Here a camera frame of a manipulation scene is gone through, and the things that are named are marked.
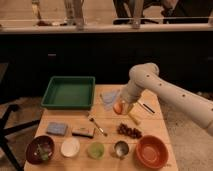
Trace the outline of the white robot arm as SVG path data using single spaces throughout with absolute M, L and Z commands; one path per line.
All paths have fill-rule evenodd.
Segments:
M 159 77 L 159 68 L 155 63 L 133 66 L 129 71 L 129 81 L 123 87 L 120 97 L 127 104 L 133 104 L 140 99 L 145 89 L 178 108 L 213 136 L 212 101 L 164 81 Z

